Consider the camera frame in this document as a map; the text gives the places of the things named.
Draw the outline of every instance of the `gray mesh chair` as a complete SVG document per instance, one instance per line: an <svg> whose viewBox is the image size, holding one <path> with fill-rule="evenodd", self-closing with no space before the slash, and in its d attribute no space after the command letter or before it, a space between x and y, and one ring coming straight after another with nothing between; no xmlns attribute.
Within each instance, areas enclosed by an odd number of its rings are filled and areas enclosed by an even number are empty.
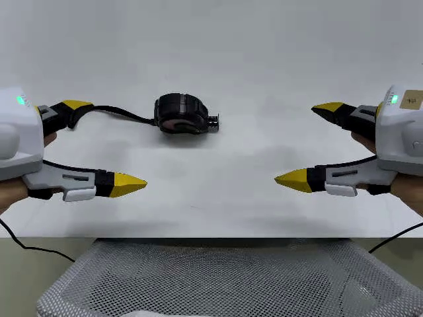
<svg viewBox="0 0 423 317"><path fill-rule="evenodd" d="M37 304L40 317L420 316L423 292L348 239L261 245L97 240Z"/></svg>

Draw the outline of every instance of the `gray floor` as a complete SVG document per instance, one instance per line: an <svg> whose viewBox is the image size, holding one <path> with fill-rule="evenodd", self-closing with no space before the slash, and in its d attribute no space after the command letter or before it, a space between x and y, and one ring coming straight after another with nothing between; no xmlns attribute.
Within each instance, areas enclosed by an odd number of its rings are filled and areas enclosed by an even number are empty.
<svg viewBox="0 0 423 317"><path fill-rule="evenodd" d="M381 239L354 239L370 249ZM60 250L76 258L93 239L27 238L26 245ZM35 302L69 267L67 260L44 252L21 250L11 239L0 239L0 316L35 316ZM397 239L375 252L405 279L423 289L423 239Z"/></svg>

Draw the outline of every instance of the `label sticker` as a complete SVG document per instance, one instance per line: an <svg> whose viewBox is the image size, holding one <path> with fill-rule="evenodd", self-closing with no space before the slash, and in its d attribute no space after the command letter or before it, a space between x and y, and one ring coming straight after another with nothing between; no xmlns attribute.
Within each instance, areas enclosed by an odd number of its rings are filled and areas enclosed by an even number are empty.
<svg viewBox="0 0 423 317"><path fill-rule="evenodd" d="M423 102L423 90L406 90L399 108L420 110Z"/></svg>

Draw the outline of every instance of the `black tape measure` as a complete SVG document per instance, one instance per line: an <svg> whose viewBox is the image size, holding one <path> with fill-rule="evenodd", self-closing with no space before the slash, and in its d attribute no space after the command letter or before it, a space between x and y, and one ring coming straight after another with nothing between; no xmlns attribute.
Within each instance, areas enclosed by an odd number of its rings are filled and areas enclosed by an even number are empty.
<svg viewBox="0 0 423 317"><path fill-rule="evenodd" d="M157 99L154 107L154 119L139 117L118 107L89 104L71 111L67 126L73 129L79 119L91 111L119 114L140 123L157 126L165 133L201 134L219 131L219 116L209 116L208 109L202 101L190 94L172 93Z"/></svg>
<svg viewBox="0 0 423 317"><path fill-rule="evenodd" d="M201 134L219 130L219 117L209 116L200 99L190 94L166 94L155 102L154 123L165 133Z"/></svg>

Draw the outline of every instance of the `gray gripper arm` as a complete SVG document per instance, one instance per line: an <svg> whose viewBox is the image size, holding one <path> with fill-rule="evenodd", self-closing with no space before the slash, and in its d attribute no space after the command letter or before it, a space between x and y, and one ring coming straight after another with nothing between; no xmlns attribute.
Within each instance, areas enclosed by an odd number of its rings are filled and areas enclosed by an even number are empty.
<svg viewBox="0 0 423 317"><path fill-rule="evenodd" d="M30 197L50 199L54 189L63 190L64 201L92 199L96 195L95 172L91 170L63 168L43 161L42 168L25 174L22 179Z"/></svg>
<svg viewBox="0 0 423 317"><path fill-rule="evenodd" d="M328 165L326 168L325 189L328 194L356 196L358 184L370 184L377 190L378 186L390 186L398 174L394 170L378 167L376 157L358 161L357 164L342 165Z"/></svg>

